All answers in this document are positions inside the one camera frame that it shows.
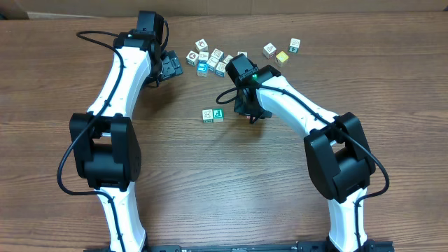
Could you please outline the green B wooden block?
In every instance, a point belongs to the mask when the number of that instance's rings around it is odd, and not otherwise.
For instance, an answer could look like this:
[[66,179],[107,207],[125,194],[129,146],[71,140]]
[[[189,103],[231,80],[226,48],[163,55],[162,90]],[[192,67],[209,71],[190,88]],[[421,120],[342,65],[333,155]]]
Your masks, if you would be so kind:
[[248,57],[248,53],[242,51],[237,52],[237,55],[244,55],[245,57]]

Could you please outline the blue letter wooden block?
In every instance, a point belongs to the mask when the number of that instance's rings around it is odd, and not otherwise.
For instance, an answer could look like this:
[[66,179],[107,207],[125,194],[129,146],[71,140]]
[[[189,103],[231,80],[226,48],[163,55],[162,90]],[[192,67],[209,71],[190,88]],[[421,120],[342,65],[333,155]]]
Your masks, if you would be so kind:
[[197,64],[197,75],[201,77],[208,76],[208,64],[206,62],[199,62]]

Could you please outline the green letter wooden block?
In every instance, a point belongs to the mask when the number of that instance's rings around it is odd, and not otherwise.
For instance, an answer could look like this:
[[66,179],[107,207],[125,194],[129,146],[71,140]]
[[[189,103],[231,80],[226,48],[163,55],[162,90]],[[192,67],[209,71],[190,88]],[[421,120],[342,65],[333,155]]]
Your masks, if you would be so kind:
[[217,108],[213,110],[213,121],[215,123],[224,121],[224,114],[221,108]]

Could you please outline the sailboat picture wooden block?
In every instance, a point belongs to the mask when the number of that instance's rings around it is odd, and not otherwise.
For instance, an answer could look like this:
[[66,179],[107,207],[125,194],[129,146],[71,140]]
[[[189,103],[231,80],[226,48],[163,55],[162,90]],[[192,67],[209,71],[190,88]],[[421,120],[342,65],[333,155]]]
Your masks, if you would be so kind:
[[202,110],[202,119],[204,123],[212,123],[214,121],[214,115],[212,109]]

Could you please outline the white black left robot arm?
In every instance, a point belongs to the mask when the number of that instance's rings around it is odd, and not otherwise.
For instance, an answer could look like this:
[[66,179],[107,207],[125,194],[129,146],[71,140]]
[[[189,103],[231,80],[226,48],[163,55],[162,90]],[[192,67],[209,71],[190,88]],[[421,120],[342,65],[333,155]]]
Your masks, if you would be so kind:
[[158,88],[183,73],[176,53],[165,49],[168,38],[160,14],[140,11],[136,28],[116,34],[109,46],[113,65],[98,98],[69,122],[71,145],[62,161],[74,155],[78,175],[90,187],[87,194],[101,201],[111,236],[107,251],[150,249],[137,208],[141,149],[132,114],[144,86]]

